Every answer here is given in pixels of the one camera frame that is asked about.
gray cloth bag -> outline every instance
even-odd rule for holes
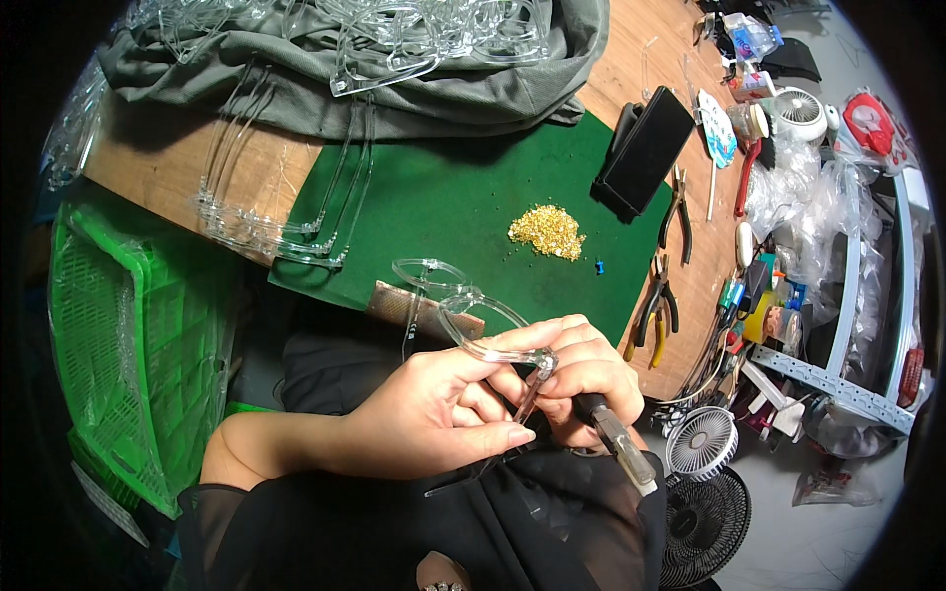
[[[109,84],[129,102],[151,100],[213,111],[221,108],[250,60],[271,63],[269,81],[275,92],[257,119],[305,135],[344,139],[352,97],[336,98],[328,88],[340,27],[319,9],[306,6],[292,39],[283,39],[281,4],[260,20],[227,23],[227,30],[205,43],[188,63],[175,62],[153,22],[119,28],[99,49],[98,58]],[[456,58],[420,78],[377,88],[372,91],[376,139],[500,135],[546,119],[577,123],[585,106],[574,95],[604,53],[608,0],[540,4],[550,21],[547,61],[508,67]],[[242,106],[238,100],[232,111]],[[360,127],[358,138],[363,134]]]

black desk fan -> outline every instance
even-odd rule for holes
[[[668,477],[660,588],[719,589],[710,577],[742,545],[751,516],[749,491],[731,468],[704,482]]]

fingernail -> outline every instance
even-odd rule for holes
[[[558,384],[558,378],[553,375],[544,384],[538,387],[538,393],[548,394],[552,391],[556,384]]]
[[[535,431],[527,429],[524,426],[517,427],[509,431],[510,447],[519,447],[535,439]]]

pliers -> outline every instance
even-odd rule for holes
[[[670,201],[670,209],[660,224],[659,244],[661,249],[667,248],[667,231],[670,229],[670,220],[674,213],[680,212],[680,225],[683,227],[683,264],[690,264],[690,254],[693,250],[693,232],[690,227],[690,212],[687,211],[687,170],[680,172],[680,167],[674,165],[674,196]]]
[[[670,329],[673,332],[680,330],[680,318],[676,310],[676,298],[670,290],[670,280],[667,278],[668,267],[670,265],[670,255],[664,254],[662,257],[654,257],[654,277],[657,280],[654,284],[654,290],[647,298],[644,308],[640,311],[640,320],[634,330],[633,338],[627,343],[624,350],[624,359],[630,361],[634,356],[634,350],[637,347],[644,346],[647,340],[647,326],[651,320],[657,319],[657,347],[654,349],[654,356],[651,359],[651,367],[660,364],[663,357],[663,346],[666,337],[666,323],[663,318],[663,307],[666,306],[667,313],[670,316]]]

green mat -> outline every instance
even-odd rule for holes
[[[439,258],[530,322],[582,313],[617,345],[646,281],[671,189],[664,184],[631,224],[618,221],[588,194],[610,140],[611,130],[587,113],[575,127],[545,124],[500,137],[377,145],[344,268],[330,272],[276,259],[270,281],[363,310],[376,279],[406,287],[391,271],[392,260]],[[318,215],[340,152],[340,145],[323,148],[291,221]],[[352,169],[358,153],[352,146],[346,163]],[[345,172],[343,187],[351,170]],[[342,197],[338,192],[336,201]],[[579,234],[587,235],[582,258],[535,255],[531,246],[509,241],[509,224],[536,203],[565,207],[578,221]],[[328,232],[322,234],[320,242]],[[596,257],[604,261],[603,275],[595,274]]]

